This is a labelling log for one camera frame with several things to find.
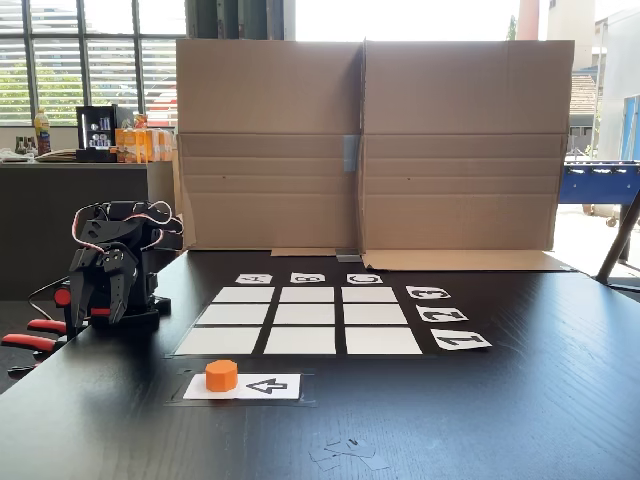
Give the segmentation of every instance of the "black table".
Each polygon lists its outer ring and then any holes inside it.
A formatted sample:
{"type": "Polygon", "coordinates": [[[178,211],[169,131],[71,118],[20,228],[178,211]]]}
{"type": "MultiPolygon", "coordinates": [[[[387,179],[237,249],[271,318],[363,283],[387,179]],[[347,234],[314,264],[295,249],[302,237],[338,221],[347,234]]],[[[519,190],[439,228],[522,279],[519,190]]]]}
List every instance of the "black table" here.
{"type": "Polygon", "coordinates": [[[383,273],[397,294],[404,285],[445,288],[470,318],[459,328],[493,347],[237,357],[240,371],[313,373],[315,403],[171,403],[186,370],[209,359],[168,354],[220,288],[238,273],[288,285],[294,271],[342,285],[364,267],[266,252],[174,261],[158,292],[172,298],[173,314],[154,336],[87,330],[0,397],[0,477],[640,478],[640,305],[576,272],[383,273]],[[391,468],[372,472],[341,457],[321,472],[308,450],[333,435],[366,440],[391,468]]]}

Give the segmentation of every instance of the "bottle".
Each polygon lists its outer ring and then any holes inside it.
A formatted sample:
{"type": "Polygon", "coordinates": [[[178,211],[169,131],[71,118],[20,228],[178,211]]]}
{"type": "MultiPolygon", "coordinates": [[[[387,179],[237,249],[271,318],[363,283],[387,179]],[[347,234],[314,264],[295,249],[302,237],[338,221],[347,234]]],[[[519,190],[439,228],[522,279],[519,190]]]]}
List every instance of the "bottle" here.
{"type": "Polygon", "coordinates": [[[38,114],[33,122],[38,138],[38,155],[44,155],[51,151],[51,137],[49,136],[49,117],[44,113],[44,108],[38,109],[38,114]]]}

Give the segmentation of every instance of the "arrow symbol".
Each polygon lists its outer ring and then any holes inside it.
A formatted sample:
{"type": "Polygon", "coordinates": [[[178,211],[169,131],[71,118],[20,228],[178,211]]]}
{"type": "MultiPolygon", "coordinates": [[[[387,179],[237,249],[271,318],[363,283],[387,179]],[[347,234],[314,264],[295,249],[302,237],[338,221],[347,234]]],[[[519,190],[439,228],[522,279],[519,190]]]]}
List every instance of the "arrow symbol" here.
{"type": "Polygon", "coordinates": [[[260,393],[266,393],[267,395],[271,395],[273,390],[286,390],[286,383],[276,383],[275,378],[270,378],[269,380],[262,380],[256,383],[250,383],[247,385],[247,388],[251,388],[252,390],[256,390],[260,393]]]}

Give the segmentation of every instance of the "tree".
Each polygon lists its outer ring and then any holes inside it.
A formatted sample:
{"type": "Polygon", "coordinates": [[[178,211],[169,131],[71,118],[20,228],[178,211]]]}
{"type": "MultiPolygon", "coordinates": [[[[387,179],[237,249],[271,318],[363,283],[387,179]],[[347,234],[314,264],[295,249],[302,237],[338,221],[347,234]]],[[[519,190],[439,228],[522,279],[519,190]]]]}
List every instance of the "tree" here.
{"type": "Polygon", "coordinates": [[[515,40],[516,39],[516,26],[518,22],[516,21],[516,17],[511,15],[511,20],[509,20],[509,30],[507,30],[507,40],[515,40]]]}

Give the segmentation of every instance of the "cardboard box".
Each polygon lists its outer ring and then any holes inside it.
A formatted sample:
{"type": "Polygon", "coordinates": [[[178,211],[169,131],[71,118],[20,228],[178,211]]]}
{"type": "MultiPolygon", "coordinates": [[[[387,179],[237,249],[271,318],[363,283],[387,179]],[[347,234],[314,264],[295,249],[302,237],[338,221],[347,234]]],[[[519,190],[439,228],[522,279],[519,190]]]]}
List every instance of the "cardboard box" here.
{"type": "Polygon", "coordinates": [[[562,269],[541,250],[572,42],[367,41],[363,54],[179,40],[177,56],[189,248],[358,246],[373,268],[562,269]]]}
{"type": "Polygon", "coordinates": [[[185,245],[357,247],[361,52],[178,41],[185,245]]]}
{"type": "Polygon", "coordinates": [[[367,41],[358,171],[365,262],[553,264],[532,251],[553,245],[572,61],[572,42],[367,41]]]}

